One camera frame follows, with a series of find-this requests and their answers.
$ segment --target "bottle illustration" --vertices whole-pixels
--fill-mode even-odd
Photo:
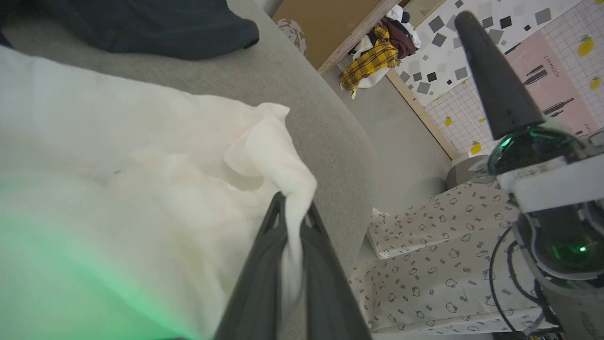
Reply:
[[[565,102],[559,102],[558,104],[552,105],[552,106],[548,107],[547,109],[543,110],[543,114],[545,114],[547,116],[550,113],[554,113],[554,112],[558,111],[559,109],[563,108],[564,105],[572,102],[573,100],[574,100],[574,98],[571,98]]]
[[[524,83],[522,83],[524,86],[530,85],[534,82],[536,82],[537,80],[545,77],[547,75],[547,70],[541,70],[539,72],[537,72],[536,74],[530,76]]]
[[[535,67],[531,72],[527,73],[527,77],[543,68],[543,64]]]

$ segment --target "yellow plaid shirt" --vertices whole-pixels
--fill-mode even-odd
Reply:
[[[399,50],[390,43],[390,34],[380,22],[373,27],[377,37],[376,45],[352,62],[339,75],[340,83],[349,91],[356,90],[362,79],[371,76],[384,67],[400,65]]]

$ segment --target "pile of clothes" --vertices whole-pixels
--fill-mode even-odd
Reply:
[[[339,75],[342,88],[356,93],[357,88],[372,87],[401,59],[415,54],[421,47],[419,35],[409,23],[410,14],[395,5],[355,48],[353,62]]]

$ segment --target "pink poster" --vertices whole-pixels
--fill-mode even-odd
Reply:
[[[557,117],[578,136],[597,129],[579,92],[540,31],[522,41],[506,58],[546,116]]]

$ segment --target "patterned fabric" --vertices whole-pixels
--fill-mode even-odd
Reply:
[[[496,182],[464,183],[397,215],[374,211],[367,235],[381,260],[357,266],[349,280],[367,327],[425,335],[509,331],[488,281],[493,247],[518,217],[506,201]],[[541,309],[509,276],[506,256],[513,240],[508,234],[502,241],[493,276],[504,313],[522,330]],[[534,296],[534,276],[518,249],[512,249],[516,276]]]
[[[399,50],[390,43],[388,30],[380,22],[373,27],[373,32],[377,37],[376,45],[353,61],[339,75],[340,84],[349,91],[356,90],[362,79],[371,76],[381,68],[400,65]]]

